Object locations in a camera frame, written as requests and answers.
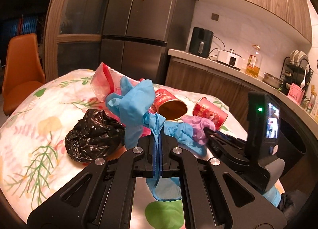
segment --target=orange chair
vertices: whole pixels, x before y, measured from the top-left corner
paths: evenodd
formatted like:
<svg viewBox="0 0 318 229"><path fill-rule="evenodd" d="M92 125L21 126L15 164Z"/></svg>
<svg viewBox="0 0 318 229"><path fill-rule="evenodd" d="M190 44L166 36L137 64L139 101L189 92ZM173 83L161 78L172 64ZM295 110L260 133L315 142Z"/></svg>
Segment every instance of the orange chair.
<svg viewBox="0 0 318 229"><path fill-rule="evenodd" d="M11 115L33 91L45 83L36 34L13 37L8 46L2 85L4 114Z"/></svg>

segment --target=wall switch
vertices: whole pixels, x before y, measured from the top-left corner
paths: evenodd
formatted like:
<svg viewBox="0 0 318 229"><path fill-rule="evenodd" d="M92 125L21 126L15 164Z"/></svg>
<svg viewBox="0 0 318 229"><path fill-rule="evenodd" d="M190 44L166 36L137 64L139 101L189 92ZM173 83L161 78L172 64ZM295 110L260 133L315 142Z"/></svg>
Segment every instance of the wall switch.
<svg viewBox="0 0 318 229"><path fill-rule="evenodd" d="M218 14L212 13L212 20L218 21Z"/></svg>

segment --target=pink basket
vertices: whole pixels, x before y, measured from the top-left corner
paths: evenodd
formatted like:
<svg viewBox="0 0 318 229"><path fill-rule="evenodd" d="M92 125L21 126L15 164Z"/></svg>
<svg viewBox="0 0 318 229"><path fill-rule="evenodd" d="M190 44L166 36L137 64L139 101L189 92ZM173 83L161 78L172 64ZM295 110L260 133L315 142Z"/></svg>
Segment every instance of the pink basket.
<svg viewBox="0 0 318 229"><path fill-rule="evenodd" d="M290 87L287 97L290 100L292 100L294 103L300 105L302 98L304 96L304 93L305 91L302 91L302 89L299 86L293 83Z"/></svg>

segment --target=gray refrigerator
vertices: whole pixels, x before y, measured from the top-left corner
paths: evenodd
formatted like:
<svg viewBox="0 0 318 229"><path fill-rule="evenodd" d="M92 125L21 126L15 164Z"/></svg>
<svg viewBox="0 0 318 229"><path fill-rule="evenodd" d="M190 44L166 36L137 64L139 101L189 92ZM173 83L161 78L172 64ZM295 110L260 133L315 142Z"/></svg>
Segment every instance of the gray refrigerator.
<svg viewBox="0 0 318 229"><path fill-rule="evenodd" d="M100 61L135 80L164 84L168 49L185 51L195 0L109 0Z"/></svg>

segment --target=silver screw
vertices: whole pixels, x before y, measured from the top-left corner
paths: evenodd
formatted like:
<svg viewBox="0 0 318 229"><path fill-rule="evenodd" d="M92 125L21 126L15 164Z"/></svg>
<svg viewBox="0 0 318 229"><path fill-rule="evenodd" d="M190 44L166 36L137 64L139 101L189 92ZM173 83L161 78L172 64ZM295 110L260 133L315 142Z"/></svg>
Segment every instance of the silver screw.
<svg viewBox="0 0 318 229"><path fill-rule="evenodd" d="M212 165L219 165L219 164L220 164L220 160L217 159L217 158L212 158L212 159L210 160L210 163L211 163Z"/></svg>
<svg viewBox="0 0 318 229"><path fill-rule="evenodd" d="M182 148L179 147L175 147L172 152L174 152L175 154L181 154L182 153Z"/></svg>
<svg viewBox="0 0 318 229"><path fill-rule="evenodd" d="M143 151L143 149L141 147L134 147L133 152L135 154L140 154Z"/></svg>
<svg viewBox="0 0 318 229"><path fill-rule="evenodd" d="M95 164L97 164L97 165L102 165L102 164L104 164L105 163L105 159L104 158L97 158L96 160L95 160Z"/></svg>

